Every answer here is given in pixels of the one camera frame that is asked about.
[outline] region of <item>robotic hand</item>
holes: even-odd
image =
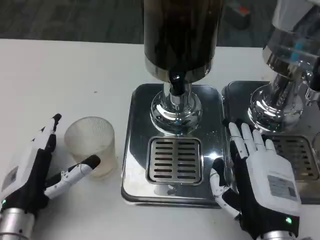
[[[258,130],[233,122],[230,153],[238,193],[228,187],[225,163],[214,161],[210,185],[216,202],[256,240],[292,240],[299,234],[301,200],[290,162],[277,155],[273,142],[264,143]]]
[[[47,179],[52,152],[56,148],[56,114],[26,148],[15,154],[0,185],[0,240],[28,240],[35,218],[49,199],[65,192],[100,164],[92,155],[80,164]]]

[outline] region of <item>green indicator light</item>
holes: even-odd
[[[288,224],[292,224],[292,219],[290,217],[286,217],[285,218],[285,221],[288,223]]]

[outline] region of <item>dark liquid container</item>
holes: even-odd
[[[223,0],[143,0],[144,51],[167,71],[190,71],[214,56]]]

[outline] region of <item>red object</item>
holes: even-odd
[[[247,8],[245,8],[244,6],[239,6],[238,7],[238,11],[244,14],[248,14],[249,10]]]

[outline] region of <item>stainless steel plate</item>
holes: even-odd
[[[303,136],[268,135],[277,153],[288,159],[297,181],[316,181],[319,171],[308,140]]]
[[[195,185],[202,179],[200,142],[156,137],[149,144],[147,178],[154,183]]]
[[[143,84],[132,94],[124,148],[121,194],[126,201],[137,205],[216,208],[218,204],[212,194],[209,177],[213,161],[216,158],[224,159],[227,146],[226,128],[222,124],[224,116],[221,96],[211,86],[192,85],[192,92],[198,96],[202,105],[201,122],[193,131],[176,136],[155,127],[150,117],[151,102],[162,90],[163,84]],[[149,168],[150,144],[154,138],[197,140],[200,148],[195,152],[199,152],[201,157],[198,157],[200,165],[195,164],[196,174],[194,176],[196,177],[194,179],[180,178],[179,182],[172,182],[173,177],[170,181],[154,177]]]

